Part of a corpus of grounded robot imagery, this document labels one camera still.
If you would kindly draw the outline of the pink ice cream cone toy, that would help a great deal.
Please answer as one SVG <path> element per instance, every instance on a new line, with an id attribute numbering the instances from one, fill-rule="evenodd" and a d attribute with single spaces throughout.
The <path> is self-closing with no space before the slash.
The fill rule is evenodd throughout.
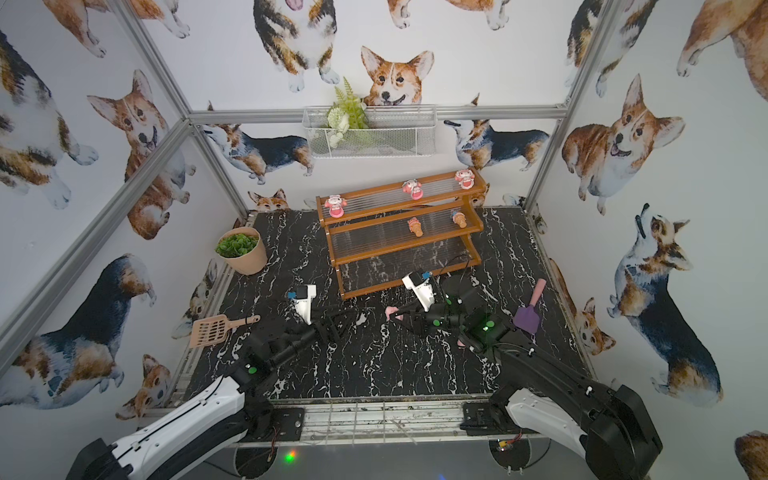
<path id="1" fill-rule="evenodd" d="M 424 235 L 422 224 L 417 217 L 412 217 L 407 221 L 409 231 L 413 233 L 417 238 L 421 238 Z"/>

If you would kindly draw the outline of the blue pink ice cream toy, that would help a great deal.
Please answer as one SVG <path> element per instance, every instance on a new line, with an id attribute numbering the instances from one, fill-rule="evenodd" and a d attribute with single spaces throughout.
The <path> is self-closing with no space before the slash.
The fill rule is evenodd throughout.
<path id="1" fill-rule="evenodd" d="M 466 215 L 461 210 L 456 210 L 452 213 L 452 221 L 461 229 L 467 227 Z"/>

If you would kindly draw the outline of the pink hooded bunny doll figure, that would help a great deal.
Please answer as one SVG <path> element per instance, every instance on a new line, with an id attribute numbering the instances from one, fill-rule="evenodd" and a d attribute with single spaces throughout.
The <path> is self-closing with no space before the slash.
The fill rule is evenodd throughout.
<path id="1" fill-rule="evenodd" d="M 341 195 L 330 195 L 323 203 L 323 207 L 328 211 L 328 215 L 334 219 L 344 216 L 347 205 L 347 200 Z"/>

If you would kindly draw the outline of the pink white bunny doll figure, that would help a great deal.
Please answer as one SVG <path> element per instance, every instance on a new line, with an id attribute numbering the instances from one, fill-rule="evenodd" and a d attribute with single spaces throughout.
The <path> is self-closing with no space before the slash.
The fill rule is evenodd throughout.
<path id="1" fill-rule="evenodd" d="M 462 190 L 470 190 L 475 185 L 475 174 L 471 169 L 457 171 L 454 179 Z"/>

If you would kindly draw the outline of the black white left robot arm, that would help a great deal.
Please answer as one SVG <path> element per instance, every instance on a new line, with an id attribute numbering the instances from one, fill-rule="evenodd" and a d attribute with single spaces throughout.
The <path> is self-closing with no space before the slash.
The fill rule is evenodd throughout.
<path id="1" fill-rule="evenodd" d="M 315 344 L 339 343 L 355 326 L 354 308 L 313 310 L 301 320 L 253 324 L 238 358 L 197 395 L 149 426 L 111 444 L 97 439 L 75 457 L 70 479 L 178 479 L 225 446 L 272 433 L 267 399 L 279 368 Z"/>

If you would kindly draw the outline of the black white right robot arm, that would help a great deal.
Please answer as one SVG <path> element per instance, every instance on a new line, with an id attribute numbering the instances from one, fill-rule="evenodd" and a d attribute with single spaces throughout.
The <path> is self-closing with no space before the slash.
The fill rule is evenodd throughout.
<path id="1" fill-rule="evenodd" d="M 647 477 L 663 444 L 634 390 L 613 389 L 541 350 L 457 277 L 439 287 L 413 273 L 402 283 L 415 299 L 388 308 L 388 318 L 419 336 L 446 332 L 500 369 L 498 389 L 465 412 L 461 428 L 468 435 L 500 438 L 530 430 L 579 455 L 599 479 Z"/>

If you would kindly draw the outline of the orange wooden two-tier shelf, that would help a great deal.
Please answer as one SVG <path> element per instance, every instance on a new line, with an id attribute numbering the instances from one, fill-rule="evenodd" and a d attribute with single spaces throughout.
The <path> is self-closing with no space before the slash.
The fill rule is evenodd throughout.
<path id="1" fill-rule="evenodd" d="M 462 190 L 457 171 L 417 179 L 424 195 L 412 200 L 402 184 L 337 194 L 348 202 L 342 218 L 334 219 L 323 207 L 330 196 L 318 196 L 318 219 L 325 231 L 330 263 L 344 300 L 397 287 L 413 271 L 440 275 L 477 266 L 482 259 L 472 242 L 483 222 L 477 209 L 485 201 L 489 184 L 474 169 L 475 185 Z M 452 213 L 461 210 L 467 227 L 459 228 Z M 424 235 L 417 238 L 407 221 L 417 217 Z"/>

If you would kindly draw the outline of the pink pot with green succulent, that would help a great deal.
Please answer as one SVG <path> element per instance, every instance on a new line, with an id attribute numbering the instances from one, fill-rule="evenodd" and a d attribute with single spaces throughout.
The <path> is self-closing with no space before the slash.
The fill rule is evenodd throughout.
<path id="1" fill-rule="evenodd" d="M 254 275 L 267 264 L 264 241 L 252 227 L 239 227 L 224 234 L 215 247 L 216 254 L 241 275 Z"/>

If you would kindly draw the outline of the beige slotted scoop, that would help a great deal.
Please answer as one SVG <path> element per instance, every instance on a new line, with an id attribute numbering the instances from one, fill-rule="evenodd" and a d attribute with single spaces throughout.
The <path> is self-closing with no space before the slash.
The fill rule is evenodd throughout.
<path id="1" fill-rule="evenodd" d="M 259 322 L 260 315 L 231 320 L 226 315 L 216 315 L 193 322 L 189 348 L 204 348 L 224 342 L 231 331 Z"/>

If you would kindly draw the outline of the artificial fern with white flowers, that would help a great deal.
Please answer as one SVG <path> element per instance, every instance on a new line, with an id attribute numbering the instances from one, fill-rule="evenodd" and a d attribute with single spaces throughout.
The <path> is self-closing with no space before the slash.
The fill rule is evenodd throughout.
<path id="1" fill-rule="evenodd" d="M 343 87 L 335 86 L 336 102 L 328 110 L 326 119 L 329 132 L 328 145 L 331 149 L 339 146 L 351 130 L 369 129 L 364 100 L 357 96 L 346 78 Z"/>

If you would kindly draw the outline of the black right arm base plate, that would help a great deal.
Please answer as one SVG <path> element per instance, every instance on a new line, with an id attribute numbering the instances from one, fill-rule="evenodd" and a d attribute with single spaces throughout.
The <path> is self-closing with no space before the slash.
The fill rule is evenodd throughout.
<path id="1" fill-rule="evenodd" d="M 468 436 L 497 436 L 508 433 L 514 423 L 502 409 L 490 402 L 467 402 L 462 405 L 459 428 Z"/>

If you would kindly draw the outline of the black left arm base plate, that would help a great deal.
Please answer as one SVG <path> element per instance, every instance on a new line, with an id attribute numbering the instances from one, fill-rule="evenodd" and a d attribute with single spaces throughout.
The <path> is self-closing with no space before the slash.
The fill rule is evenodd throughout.
<path id="1" fill-rule="evenodd" d="M 305 417 L 305 408 L 275 408 L 257 418 L 256 423 L 240 440 L 240 444 L 271 445 L 299 441 L 303 433 Z"/>

